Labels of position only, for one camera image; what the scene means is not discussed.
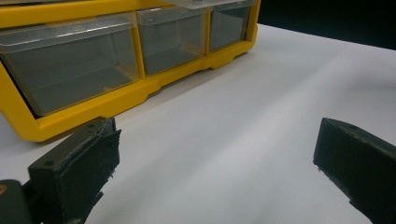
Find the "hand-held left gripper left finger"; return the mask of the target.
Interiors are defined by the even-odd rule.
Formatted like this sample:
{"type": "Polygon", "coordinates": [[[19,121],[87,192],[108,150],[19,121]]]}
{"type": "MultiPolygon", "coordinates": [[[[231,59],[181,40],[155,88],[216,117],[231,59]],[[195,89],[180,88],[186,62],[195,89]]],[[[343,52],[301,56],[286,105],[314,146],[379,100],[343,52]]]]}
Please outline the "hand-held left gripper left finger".
{"type": "Polygon", "coordinates": [[[44,224],[84,224],[120,164],[116,121],[96,119],[28,167],[46,205],[44,224]]]}

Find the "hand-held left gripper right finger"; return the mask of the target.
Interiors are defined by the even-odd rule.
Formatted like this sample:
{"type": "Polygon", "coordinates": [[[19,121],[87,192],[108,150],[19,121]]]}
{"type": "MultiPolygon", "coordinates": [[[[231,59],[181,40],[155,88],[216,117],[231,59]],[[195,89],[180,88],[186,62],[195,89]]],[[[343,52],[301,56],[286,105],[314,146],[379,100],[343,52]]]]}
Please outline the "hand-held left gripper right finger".
{"type": "Polygon", "coordinates": [[[313,163],[373,224],[396,224],[396,146],[352,124],[324,118],[313,163]]]}

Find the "yellow organizer case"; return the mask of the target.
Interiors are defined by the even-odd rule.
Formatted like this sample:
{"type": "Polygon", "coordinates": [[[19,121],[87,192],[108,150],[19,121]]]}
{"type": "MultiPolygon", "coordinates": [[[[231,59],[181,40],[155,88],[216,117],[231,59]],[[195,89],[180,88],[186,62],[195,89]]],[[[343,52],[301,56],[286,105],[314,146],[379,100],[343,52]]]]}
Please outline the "yellow organizer case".
{"type": "Polygon", "coordinates": [[[141,83],[119,88],[77,105],[67,107],[46,117],[34,117],[24,104],[13,81],[0,65],[0,114],[7,120],[16,135],[23,140],[42,142],[97,118],[110,118],[146,101],[161,87],[195,72],[216,69],[230,63],[235,57],[250,50],[256,40],[261,0],[251,15],[250,39],[223,49],[173,73],[165,72],[141,83]]]}

